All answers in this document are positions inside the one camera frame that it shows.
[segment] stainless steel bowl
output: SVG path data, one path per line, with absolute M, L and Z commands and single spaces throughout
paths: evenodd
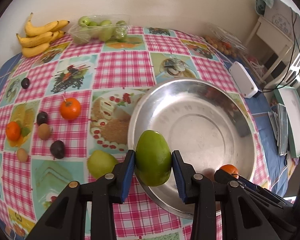
M 209 83 L 181 78 L 150 89 L 131 116 L 129 149 L 136 149 L 145 130 L 161 133 L 170 150 L 179 150 L 184 162 L 197 173 L 213 179 L 216 170 L 230 163 L 241 176 L 252 180 L 256 152 L 249 125 L 236 103 Z M 139 182 L 160 207 L 177 216 L 193 218 L 194 205 L 185 205 L 179 198 L 173 172 L 158 187 Z

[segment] green pear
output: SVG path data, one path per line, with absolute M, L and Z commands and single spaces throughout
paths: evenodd
M 91 39 L 90 29 L 82 27 L 80 30 L 72 35 L 73 41 L 76 44 L 85 44 Z
M 97 22 L 90 22 L 90 23 L 88 24 L 88 26 L 90 26 L 90 27 L 95 27 L 95 26 L 99 26 L 99 25 L 98 25 Z
M 81 26 L 81 27 L 86 27 L 89 23 L 90 23 L 90 19 L 89 19 L 88 16 L 82 16 L 78 20 L 78 25 Z
M 125 21 L 118 21 L 116 25 L 127 25 L 127 23 Z
M 90 28 L 91 37 L 95 38 L 95 39 L 99 38 L 99 34 L 100 34 L 101 30 L 102 30 L 101 26 L 95 26 L 93 28 Z
M 152 130 L 144 131 L 136 148 L 135 173 L 144 184 L 155 187 L 170 177 L 172 157 L 164 137 Z
M 111 154 L 96 150 L 87 160 L 87 167 L 90 174 L 99 179 L 101 176 L 111 173 L 114 166 L 119 163 Z
M 114 38 L 118 41 L 126 40 L 127 37 L 127 27 L 120 26 L 114 30 Z
M 106 25 L 111 25 L 112 22 L 110 20 L 103 20 L 99 25 L 100 26 L 106 26 Z
M 99 40 L 100 41 L 108 41 L 112 37 L 113 32 L 114 32 L 113 27 L 102 28 L 99 33 Z

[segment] screw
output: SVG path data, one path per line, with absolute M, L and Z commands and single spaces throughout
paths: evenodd
M 203 175 L 200 174 L 200 173 L 194 174 L 193 177 L 194 177 L 195 179 L 197 179 L 197 180 L 203 179 Z
M 78 182 L 77 181 L 71 181 L 70 183 L 69 183 L 69 187 L 71 187 L 71 188 L 75 188 L 75 187 L 77 187 L 79 184 L 78 184 Z
M 230 186 L 231 186 L 231 187 L 238 187 L 238 186 L 239 186 L 239 183 L 238 183 L 237 181 L 235 181 L 235 180 L 231 180 L 231 181 L 230 181 Z
M 106 179 L 113 179 L 113 178 L 114 178 L 114 174 L 112 174 L 112 173 L 107 173 L 107 174 L 105 175 L 105 178 L 106 178 Z

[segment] black cable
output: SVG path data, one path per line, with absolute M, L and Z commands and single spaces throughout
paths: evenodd
M 300 48 L 299 48 L 299 44 L 298 44 L 297 39 L 296 39 L 296 42 L 297 42 L 297 46 L 298 46 L 298 49 L 299 49 L 299 55 L 300 55 Z M 292 82 L 294 82 L 294 81 L 295 81 L 295 78 L 292 78 L 292 80 L 289 81 L 289 82 L 288 82 L 287 84 L 285 84 L 284 86 L 279 87 L 279 88 L 275 88 L 275 89 L 273 89 L 273 90 L 280 89 L 280 88 L 284 88 L 284 87 L 290 85 L 290 84 L 291 84 Z
M 263 93 L 272 92 L 272 91 L 274 91 L 276 89 L 280 89 L 280 88 L 286 87 L 287 85 L 290 85 L 294 81 L 294 79 L 293 79 L 291 82 L 287 83 L 286 85 L 284 85 L 282 87 L 279 87 L 281 85 L 281 83 L 284 81 L 284 79 L 286 78 L 286 76 L 288 75 L 288 73 L 289 73 L 296 42 L 297 42 L 297 46 L 298 46 L 298 49 L 299 49 L 298 41 L 297 41 L 297 38 L 296 38 L 296 33 L 294 31 L 294 25 L 295 25 L 295 22 L 297 20 L 297 13 L 296 13 L 295 19 L 293 20 L 293 10 L 292 10 L 291 7 L 290 7 L 290 9 L 291 9 L 291 21 L 292 21 L 292 31 L 293 31 L 293 40 L 294 40 L 294 43 L 293 43 L 293 49 L 292 49 L 291 58 L 290 58 L 290 62 L 289 62 L 289 67 L 287 69 L 286 74 L 284 75 L 284 77 L 282 78 L 282 80 L 279 82 L 279 84 L 277 84 L 277 86 L 275 88 L 273 88 L 273 89 L 264 88 L 263 90 L 269 90 L 269 91 L 263 91 Z

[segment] banana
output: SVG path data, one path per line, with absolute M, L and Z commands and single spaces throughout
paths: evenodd
M 17 38 L 19 40 L 19 43 L 24 48 L 33 48 L 42 43 L 51 41 L 52 36 L 53 36 L 52 32 L 46 32 L 44 34 L 40 34 L 32 38 L 21 38 L 21 36 L 17 33 Z
M 58 35 L 59 35 L 59 31 L 54 32 L 52 35 L 52 39 L 50 40 L 50 42 L 54 42 L 58 39 Z
M 39 55 L 40 53 L 46 51 L 49 48 L 50 44 L 48 42 L 40 44 L 33 48 L 22 48 L 22 55 L 25 57 L 33 57 Z
M 58 25 L 58 21 L 54 21 L 54 22 L 50 22 L 50 23 L 46 24 L 45 26 L 34 27 L 31 23 L 32 16 L 33 16 L 33 13 L 30 14 L 28 21 L 26 22 L 26 25 L 25 25 L 26 35 L 28 35 L 29 37 L 34 37 L 34 36 L 38 36 L 40 34 L 49 32 Z
M 57 31 L 53 33 L 52 39 L 50 40 L 50 42 L 54 42 L 60 38 L 62 38 L 65 35 L 66 32 L 64 31 Z
M 57 40 L 60 39 L 60 38 L 62 38 L 65 34 L 66 34 L 66 32 L 64 32 L 64 31 L 59 31 Z
M 59 31 L 61 30 L 63 27 L 67 26 L 69 24 L 69 21 L 67 20 L 61 20 L 61 21 L 58 21 L 58 24 L 56 27 L 54 27 L 52 30 L 50 30 L 51 32 L 56 32 L 56 31 Z

